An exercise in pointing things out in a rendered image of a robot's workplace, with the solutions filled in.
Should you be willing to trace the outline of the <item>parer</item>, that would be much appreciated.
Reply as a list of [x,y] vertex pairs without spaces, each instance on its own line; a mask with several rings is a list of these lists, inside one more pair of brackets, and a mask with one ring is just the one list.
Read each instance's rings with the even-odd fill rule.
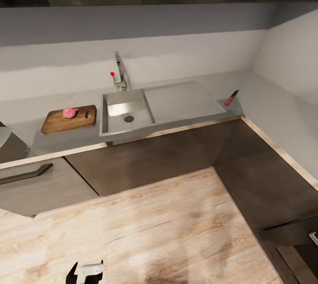
[[230,102],[233,100],[233,98],[235,97],[235,95],[237,94],[238,90],[236,90],[227,100],[226,105],[229,105]]

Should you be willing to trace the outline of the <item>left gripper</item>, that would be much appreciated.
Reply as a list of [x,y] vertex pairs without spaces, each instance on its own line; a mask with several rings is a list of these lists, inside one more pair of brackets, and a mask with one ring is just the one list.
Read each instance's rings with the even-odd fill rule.
[[[76,284],[78,274],[75,275],[74,272],[77,267],[77,263],[73,266],[71,271],[66,276],[66,284]],[[98,281],[102,280],[103,272],[98,275],[87,276],[84,284],[98,284]]]

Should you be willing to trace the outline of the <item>vidalia onion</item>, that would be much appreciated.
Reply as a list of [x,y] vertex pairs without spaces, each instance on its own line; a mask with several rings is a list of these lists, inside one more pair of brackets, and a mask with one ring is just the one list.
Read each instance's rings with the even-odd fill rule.
[[74,118],[76,116],[76,108],[66,108],[64,109],[64,117],[66,118]]

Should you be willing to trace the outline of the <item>cutting board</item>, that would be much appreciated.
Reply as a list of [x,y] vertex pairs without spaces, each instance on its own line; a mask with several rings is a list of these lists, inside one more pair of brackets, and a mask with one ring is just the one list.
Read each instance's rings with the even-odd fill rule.
[[[49,112],[41,128],[41,132],[43,134],[47,134],[95,124],[96,107],[94,105],[86,105],[75,108],[77,111],[74,118],[64,117],[64,109]],[[91,112],[91,116],[89,118],[87,118],[88,112]]]

